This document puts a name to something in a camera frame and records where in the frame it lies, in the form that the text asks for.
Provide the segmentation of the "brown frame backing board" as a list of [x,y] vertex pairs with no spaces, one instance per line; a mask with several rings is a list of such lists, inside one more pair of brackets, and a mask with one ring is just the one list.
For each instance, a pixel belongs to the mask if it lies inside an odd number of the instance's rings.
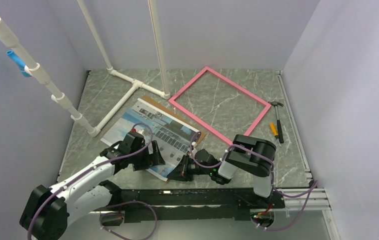
[[150,133],[143,125],[150,127],[153,133],[153,139],[159,143],[164,142],[167,145],[177,149],[186,149],[191,143],[192,137],[199,130],[188,122],[179,118],[171,110],[162,106],[148,96],[138,98],[136,102],[124,112],[113,126],[104,134],[101,141],[111,145],[121,140],[125,134],[135,128],[144,129],[145,137],[148,138]]

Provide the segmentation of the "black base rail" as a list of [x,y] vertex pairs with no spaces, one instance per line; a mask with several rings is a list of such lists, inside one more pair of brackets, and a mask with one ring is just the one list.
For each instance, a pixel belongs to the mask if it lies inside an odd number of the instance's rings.
[[159,221],[233,219],[249,221],[251,215],[286,207],[283,198],[273,193],[262,200],[251,188],[124,189],[120,199],[98,207],[99,211],[120,211],[125,223],[154,219]]

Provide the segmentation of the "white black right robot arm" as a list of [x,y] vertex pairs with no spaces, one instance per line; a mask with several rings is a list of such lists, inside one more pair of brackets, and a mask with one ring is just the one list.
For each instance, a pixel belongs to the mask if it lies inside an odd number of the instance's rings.
[[253,175],[255,205],[264,208],[272,202],[273,160],[277,150],[274,143],[237,134],[221,159],[216,159],[206,149],[194,148],[191,146],[189,153],[167,175],[168,180],[191,182],[194,175],[208,175],[217,184],[226,185],[237,170],[242,170]]

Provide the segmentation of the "white pvc pipe stand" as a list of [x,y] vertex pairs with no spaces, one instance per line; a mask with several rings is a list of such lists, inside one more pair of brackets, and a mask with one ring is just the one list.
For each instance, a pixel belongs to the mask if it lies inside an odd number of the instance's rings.
[[[84,115],[74,107],[73,102],[56,86],[56,83],[60,81],[77,83],[78,78],[84,73],[82,64],[72,52],[72,45],[66,44],[69,32],[60,28],[60,17],[45,0],[28,0],[26,8],[19,13],[20,18],[26,20],[26,25],[31,28],[32,34],[29,38],[35,41],[33,50],[39,56],[48,54],[50,59],[59,57],[59,62],[51,63],[49,68],[45,69],[43,64],[36,61],[22,46],[19,38],[1,17],[0,41],[21,58],[25,63],[25,71],[47,88],[54,102],[67,110],[71,118],[84,127],[91,136],[96,136],[128,98],[122,97],[97,126],[91,126]],[[16,131],[15,127],[9,123],[8,117],[13,117],[15,121],[22,121],[23,125],[18,129],[20,134],[30,130],[28,122],[32,120],[30,113],[35,109],[35,100],[30,97],[26,98],[24,103],[16,104],[12,100],[14,92],[15,89],[6,82],[1,83],[0,133],[12,134]]]

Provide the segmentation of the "building photo print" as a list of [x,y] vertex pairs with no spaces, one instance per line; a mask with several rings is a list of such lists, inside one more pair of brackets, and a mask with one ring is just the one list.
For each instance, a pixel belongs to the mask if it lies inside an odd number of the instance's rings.
[[104,134],[101,141],[110,146],[122,140],[131,127],[137,123],[145,123],[151,128],[153,140],[156,141],[160,154],[165,160],[164,165],[151,166],[147,171],[166,182],[167,175],[188,153],[190,140],[199,130],[167,112],[163,106],[149,101],[148,98],[138,98],[135,104]]

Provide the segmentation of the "blue pipe peg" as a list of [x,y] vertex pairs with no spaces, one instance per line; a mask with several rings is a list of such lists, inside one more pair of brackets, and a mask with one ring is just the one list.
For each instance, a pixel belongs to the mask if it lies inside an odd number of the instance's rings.
[[31,77],[31,75],[25,71],[26,64],[21,60],[20,57],[13,50],[9,50],[6,52],[6,55],[17,65],[19,71],[24,77]]

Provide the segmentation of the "black handled claw hammer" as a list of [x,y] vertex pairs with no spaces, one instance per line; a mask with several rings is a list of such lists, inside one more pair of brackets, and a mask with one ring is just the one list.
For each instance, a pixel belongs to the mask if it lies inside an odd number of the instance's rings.
[[284,137],[283,137],[283,130],[282,130],[282,124],[280,120],[279,110],[278,107],[284,107],[284,104],[278,101],[269,101],[269,104],[271,104],[275,109],[275,115],[276,115],[276,127],[274,128],[274,136],[277,138],[279,145],[283,144]]

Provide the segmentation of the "aluminium side rail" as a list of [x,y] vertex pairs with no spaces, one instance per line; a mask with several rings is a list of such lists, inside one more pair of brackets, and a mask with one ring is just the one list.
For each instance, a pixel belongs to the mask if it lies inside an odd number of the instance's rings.
[[302,240],[312,237],[313,233],[316,232],[318,232],[320,236],[314,237],[314,240],[340,240],[342,237],[335,223],[331,204],[325,189],[317,186],[314,190],[311,190],[309,193],[307,192],[314,185],[315,178],[309,167],[284,87],[282,78],[283,71],[277,70],[275,75],[283,95],[284,110],[286,111],[279,111],[284,145],[286,147],[292,145],[297,146],[298,154],[303,164],[302,176],[305,178],[303,186],[284,187],[284,175],[277,173],[274,177],[276,183],[280,186],[279,190],[281,192],[291,196],[296,194],[300,195],[299,197],[283,197],[286,204],[284,208],[286,219],[293,218],[285,228],[287,230],[300,230],[303,234],[301,237]]

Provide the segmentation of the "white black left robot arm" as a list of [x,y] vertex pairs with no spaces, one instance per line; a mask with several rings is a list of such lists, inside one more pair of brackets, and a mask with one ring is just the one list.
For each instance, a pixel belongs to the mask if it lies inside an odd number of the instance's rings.
[[115,210],[127,204],[122,189],[109,177],[128,166],[139,171],[162,163],[153,136],[145,140],[132,129],[76,174],[50,187],[34,188],[19,224],[26,229],[29,240],[58,240],[68,226],[89,212],[99,208]]

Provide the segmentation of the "pink wooden picture frame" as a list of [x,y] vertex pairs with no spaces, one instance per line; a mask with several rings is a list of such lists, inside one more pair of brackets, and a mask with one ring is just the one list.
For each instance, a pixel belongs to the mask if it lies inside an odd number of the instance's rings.
[[176,102],[177,98],[180,97],[186,90],[188,90],[193,84],[196,83],[196,81],[202,77],[206,72],[211,73],[218,79],[224,81],[228,85],[232,86],[233,88],[237,89],[238,91],[242,92],[243,94],[247,95],[249,98],[255,100],[257,103],[260,103],[264,106],[263,110],[260,112],[260,114],[256,117],[254,122],[249,126],[249,128],[245,131],[243,134],[244,136],[249,136],[253,130],[257,127],[257,125],[260,123],[260,121],[263,119],[263,117],[266,115],[266,113],[269,111],[269,109],[272,107],[270,103],[263,100],[259,96],[253,94],[249,90],[245,89],[244,87],[238,85],[236,82],[230,80],[229,78],[223,76],[219,72],[213,70],[209,66],[205,66],[200,72],[198,72],[189,82],[187,82],[180,90],[176,92],[169,100],[168,102],[174,106],[176,109],[180,110],[182,113],[187,115],[189,118],[191,118],[193,121],[201,125],[203,128],[208,130],[211,134],[215,135],[217,138],[222,140],[225,144],[231,145],[233,142],[227,138],[225,135],[220,133],[218,130],[213,128],[211,125],[207,124],[205,121],[200,119],[198,116],[196,116],[194,113],[180,105],[178,102]]

